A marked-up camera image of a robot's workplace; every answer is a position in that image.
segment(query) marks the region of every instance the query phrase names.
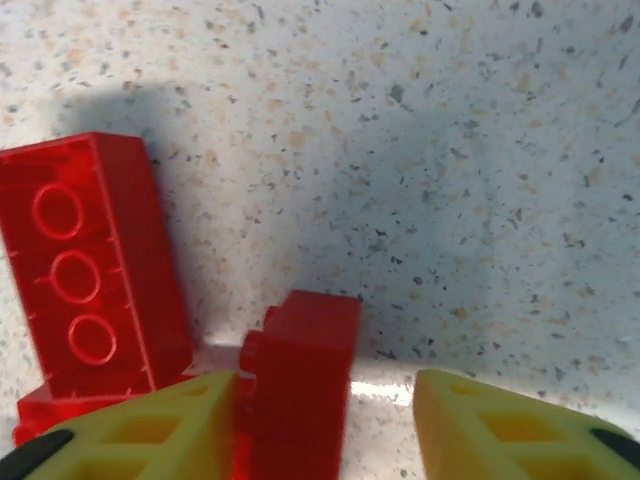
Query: lego brick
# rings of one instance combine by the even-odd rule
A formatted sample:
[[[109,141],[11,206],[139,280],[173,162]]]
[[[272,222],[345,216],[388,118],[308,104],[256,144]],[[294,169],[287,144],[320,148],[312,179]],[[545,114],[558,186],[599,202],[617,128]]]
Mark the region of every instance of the lego brick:
[[[357,299],[294,291],[250,331],[240,366],[255,375],[246,417],[252,480],[337,479]]]
[[[54,398],[151,392],[191,363],[140,138],[87,133],[0,152],[0,227]]]
[[[180,383],[193,378],[180,375],[173,383]],[[16,445],[22,445],[51,427],[100,408],[134,398],[133,394],[53,398],[47,384],[41,385],[33,392],[18,400],[18,416],[20,422],[13,430]]]
[[[422,370],[413,410],[429,479],[640,479],[626,432],[541,400]]]
[[[237,381],[232,371],[203,375],[64,422],[43,455],[22,455],[39,463],[22,478],[231,480]]]

